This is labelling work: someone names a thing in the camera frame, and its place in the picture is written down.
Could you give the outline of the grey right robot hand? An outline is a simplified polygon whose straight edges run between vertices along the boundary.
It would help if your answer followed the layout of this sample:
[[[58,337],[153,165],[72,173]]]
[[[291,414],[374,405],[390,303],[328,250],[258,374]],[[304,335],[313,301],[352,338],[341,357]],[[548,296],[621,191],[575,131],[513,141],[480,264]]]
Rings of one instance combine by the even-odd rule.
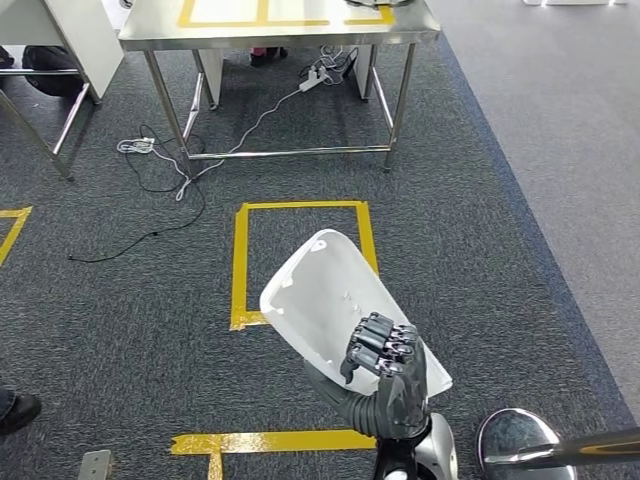
[[[312,388],[349,426],[369,437],[405,440],[429,424],[427,362],[415,326],[372,312],[353,330],[340,365],[347,385],[363,368],[378,378],[370,395],[350,391],[306,361]]]

